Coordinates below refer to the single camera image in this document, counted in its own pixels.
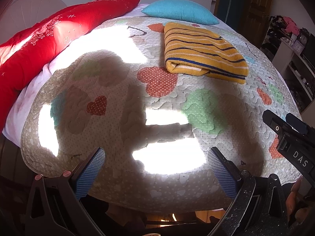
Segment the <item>person's right hand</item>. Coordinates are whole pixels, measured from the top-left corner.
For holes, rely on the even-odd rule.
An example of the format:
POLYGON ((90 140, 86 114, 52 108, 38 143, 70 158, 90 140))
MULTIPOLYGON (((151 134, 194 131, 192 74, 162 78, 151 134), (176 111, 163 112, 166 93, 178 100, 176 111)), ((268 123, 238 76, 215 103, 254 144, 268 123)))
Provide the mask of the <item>person's right hand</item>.
POLYGON ((311 211, 311 207, 303 207, 299 210, 296 209, 297 204, 303 200, 303 196, 299 193, 303 176, 301 176, 293 185, 286 200, 287 221, 293 220, 293 216, 298 223, 303 223, 307 215, 311 211))

